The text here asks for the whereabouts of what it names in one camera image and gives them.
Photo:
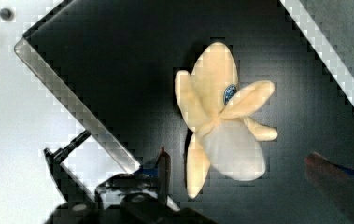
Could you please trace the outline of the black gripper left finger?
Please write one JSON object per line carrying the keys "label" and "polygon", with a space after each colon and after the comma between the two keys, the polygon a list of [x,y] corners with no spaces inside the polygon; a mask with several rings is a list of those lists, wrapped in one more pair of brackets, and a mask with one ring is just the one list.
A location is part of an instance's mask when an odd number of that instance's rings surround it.
{"label": "black gripper left finger", "polygon": [[99,207],[121,205],[122,200],[132,194],[148,194],[167,204],[171,171],[171,158],[161,147],[158,158],[147,166],[141,165],[132,174],[117,174],[101,183],[95,189],[95,200]]}

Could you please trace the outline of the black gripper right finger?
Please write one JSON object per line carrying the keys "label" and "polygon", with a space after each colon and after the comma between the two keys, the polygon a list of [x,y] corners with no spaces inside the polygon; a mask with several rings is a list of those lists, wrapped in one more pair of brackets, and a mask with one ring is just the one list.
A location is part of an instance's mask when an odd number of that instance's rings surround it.
{"label": "black gripper right finger", "polygon": [[354,224],[354,168],[329,161],[317,152],[304,158],[306,179]]}

